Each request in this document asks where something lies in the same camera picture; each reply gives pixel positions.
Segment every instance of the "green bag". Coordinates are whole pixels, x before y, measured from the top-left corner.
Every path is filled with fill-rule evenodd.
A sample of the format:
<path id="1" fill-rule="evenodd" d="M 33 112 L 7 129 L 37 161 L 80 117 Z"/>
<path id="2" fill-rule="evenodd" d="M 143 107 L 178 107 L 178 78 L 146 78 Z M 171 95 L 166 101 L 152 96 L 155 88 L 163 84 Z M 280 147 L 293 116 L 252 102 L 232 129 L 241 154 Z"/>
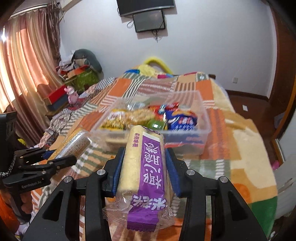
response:
<path id="1" fill-rule="evenodd" d="M 99 82 L 99 78 L 95 71 L 87 69 L 81 74 L 75 75 L 65 82 L 66 86 L 73 86 L 78 94 L 88 89 L 90 86 Z"/>

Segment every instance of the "wall-mounted tv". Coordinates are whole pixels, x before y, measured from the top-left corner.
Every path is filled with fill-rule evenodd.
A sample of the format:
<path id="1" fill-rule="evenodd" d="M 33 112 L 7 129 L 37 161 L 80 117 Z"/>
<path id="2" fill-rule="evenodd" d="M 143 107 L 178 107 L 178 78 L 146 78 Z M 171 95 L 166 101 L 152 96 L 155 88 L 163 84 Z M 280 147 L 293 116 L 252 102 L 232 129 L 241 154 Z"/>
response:
<path id="1" fill-rule="evenodd" d="M 161 9 L 133 14 L 136 32 L 165 29 L 165 19 Z"/>
<path id="2" fill-rule="evenodd" d="M 120 16 L 137 12 L 174 7 L 174 0 L 117 0 Z"/>

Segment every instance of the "cable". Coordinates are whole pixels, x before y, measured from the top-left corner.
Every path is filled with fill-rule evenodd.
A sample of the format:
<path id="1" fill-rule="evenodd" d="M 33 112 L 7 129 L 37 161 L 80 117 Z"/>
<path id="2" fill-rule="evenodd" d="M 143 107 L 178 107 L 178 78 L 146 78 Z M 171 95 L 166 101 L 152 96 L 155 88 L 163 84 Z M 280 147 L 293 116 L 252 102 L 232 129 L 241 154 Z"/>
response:
<path id="1" fill-rule="evenodd" d="M 127 28 L 132 28 L 134 26 L 134 24 L 135 24 L 135 22 L 132 19 L 131 21 L 128 22 L 128 24 L 126 26 L 127 26 Z"/>
<path id="2" fill-rule="evenodd" d="M 0 177 L 1 177 L 1 178 L 8 177 L 8 176 L 11 174 L 12 169 L 13 169 L 13 167 L 14 167 L 14 165 L 15 165 L 15 159 L 16 159 L 16 157 L 17 157 L 17 155 L 14 154 L 14 156 L 13 156 L 13 160 L 12 160 L 12 162 L 11 162 L 11 164 L 10 164 L 10 166 L 9 166 L 7 172 L 0 172 Z"/>
<path id="3" fill-rule="evenodd" d="M 117 8 L 117 13 L 118 13 L 118 15 L 120 16 L 120 13 L 119 13 L 119 8 Z M 121 17 L 121 16 L 120 16 Z M 130 17 L 130 16 L 124 16 L 124 17 L 126 17 L 126 18 L 130 18 L 130 19 L 132 19 L 133 17 Z"/>
<path id="4" fill-rule="evenodd" d="M 164 21 L 165 20 L 163 20 L 163 22 L 161 23 L 159 29 L 156 29 L 156 30 L 152 30 L 151 31 L 157 43 L 158 43 L 158 39 L 161 40 L 163 38 L 162 36 L 158 37 L 158 32 L 161 29 L 161 26 L 164 24 Z"/>

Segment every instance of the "sunlight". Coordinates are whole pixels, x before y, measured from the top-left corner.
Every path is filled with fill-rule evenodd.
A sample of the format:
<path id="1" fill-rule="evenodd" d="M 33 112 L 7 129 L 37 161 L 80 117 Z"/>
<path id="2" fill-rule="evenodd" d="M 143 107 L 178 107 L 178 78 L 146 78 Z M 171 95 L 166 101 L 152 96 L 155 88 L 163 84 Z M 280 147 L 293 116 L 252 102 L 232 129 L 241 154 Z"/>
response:
<path id="1" fill-rule="evenodd" d="M 3 43 L 5 43 L 5 41 L 6 41 L 5 28 L 3 28 L 3 32 L 2 32 L 2 35 L 1 35 L 1 39 L 2 39 Z"/>
<path id="2" fill-rule="evenodd" d="M 9 105 L 9 102 L 15 100 L 15 95 L 13 93 L 12 87 L 10 85 L 8 73 L 6 70 L 4 56 L 3 56 L 3 44 L 0 42 L 0 96 L 4 97 L 1 98 L 0 101 L 0 110 L 3 112 Z"/>

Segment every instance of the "pile of clothes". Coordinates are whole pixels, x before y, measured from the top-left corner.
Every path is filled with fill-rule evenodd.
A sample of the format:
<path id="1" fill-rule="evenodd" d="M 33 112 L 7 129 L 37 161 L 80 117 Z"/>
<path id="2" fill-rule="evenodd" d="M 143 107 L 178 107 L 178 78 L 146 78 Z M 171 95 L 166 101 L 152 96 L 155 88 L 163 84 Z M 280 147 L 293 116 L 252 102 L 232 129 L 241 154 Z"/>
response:
<path id="1" fill-rule="evenodd" d="M 95 55 L 87 49 L 79 49 L 56 68 L 66 86 L 73 86 L 78 93 L 99 82 L 102 67 Z"/>

